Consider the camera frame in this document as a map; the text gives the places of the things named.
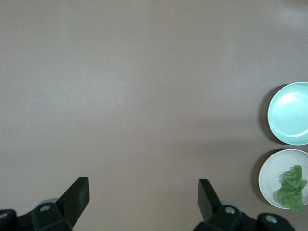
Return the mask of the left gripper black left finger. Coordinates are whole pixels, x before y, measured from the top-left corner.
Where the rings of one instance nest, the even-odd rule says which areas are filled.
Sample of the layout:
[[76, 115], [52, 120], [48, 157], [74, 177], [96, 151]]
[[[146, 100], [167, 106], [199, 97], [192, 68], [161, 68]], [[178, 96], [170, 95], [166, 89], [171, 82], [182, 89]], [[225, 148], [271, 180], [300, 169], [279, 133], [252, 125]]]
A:
[[90, 200], [89, 179], [79, 177], [58, 198], [41, 202], [18, 216], [13, 209], [0, 211], [2, 231], [72, 231]]

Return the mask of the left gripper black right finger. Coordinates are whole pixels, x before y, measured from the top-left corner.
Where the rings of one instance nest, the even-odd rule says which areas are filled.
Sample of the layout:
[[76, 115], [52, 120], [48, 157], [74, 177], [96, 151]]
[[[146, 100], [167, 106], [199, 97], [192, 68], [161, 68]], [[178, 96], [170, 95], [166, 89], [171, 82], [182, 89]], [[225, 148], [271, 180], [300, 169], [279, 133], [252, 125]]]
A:
[[293, 226], [283, 217], [261, 213], [257, 219], [232, 205], [223, 205], [208, 179], [198, 181], [198, 206], [203, 218], [196, 231], [291, 231]]

